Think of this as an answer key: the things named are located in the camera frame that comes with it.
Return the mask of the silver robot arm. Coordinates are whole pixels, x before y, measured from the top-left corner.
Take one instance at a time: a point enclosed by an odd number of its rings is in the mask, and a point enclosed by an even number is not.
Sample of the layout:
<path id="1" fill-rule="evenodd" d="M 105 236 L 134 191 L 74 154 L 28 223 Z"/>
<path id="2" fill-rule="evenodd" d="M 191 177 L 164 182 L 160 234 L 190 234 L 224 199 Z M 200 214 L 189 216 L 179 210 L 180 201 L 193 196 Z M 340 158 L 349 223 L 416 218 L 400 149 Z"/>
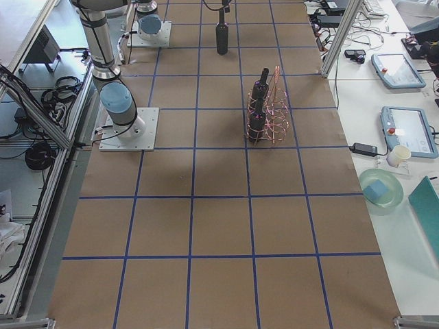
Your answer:
<path id="1" fill-rule="evenodd" d="M 93 63 L 92 76 L 102 105 L 112 120 L 115 136 L 134 139 L 144 133 L 137 105 L 128 87 L 121 81 L 121 70 L 115 63 L 107 10 L 122 8 L 127 1 L 72 1 L 80 20 Z"/>
<path id="2" fill-rule="evenodd" d="M 219 7 L 212 7 L 206 1 L 203 5 L 212 12 L 219 12 L 219 23 L 216 31 L 226 28 L 225 13 L 230 12 L 230 1 L 221 1 Z M 147 40 L 157 35 L 163 25 L 163 21 L 157 12 L 157 3 L 155 1 L 135 1 L 135 17 L 137 20 L 137 34 L 143 40 Z"/>

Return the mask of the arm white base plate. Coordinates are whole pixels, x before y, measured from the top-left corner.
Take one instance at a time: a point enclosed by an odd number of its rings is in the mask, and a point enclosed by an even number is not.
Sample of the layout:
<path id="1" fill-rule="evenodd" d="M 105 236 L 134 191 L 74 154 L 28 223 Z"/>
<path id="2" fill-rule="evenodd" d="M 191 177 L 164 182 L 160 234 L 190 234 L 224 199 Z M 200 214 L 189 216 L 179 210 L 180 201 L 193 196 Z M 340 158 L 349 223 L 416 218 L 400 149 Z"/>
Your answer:
<path id="1" fill-rule="evenodd" d="M 171 34 L 171 21 L 164 21 L 157 34 L 132 34 L 128 46 L 134 48 L 168 48 Z"/>
<path id="2" fill-rule="evenodd" d="M 125 128 L 114 125 L 109 114 L 106 125 L 110 128 L 103 131 L 100 151 L 153 151 L 158 126 L 159 108 L 137 108 L 137 119 L 133 126 L 123 134 Z"/>

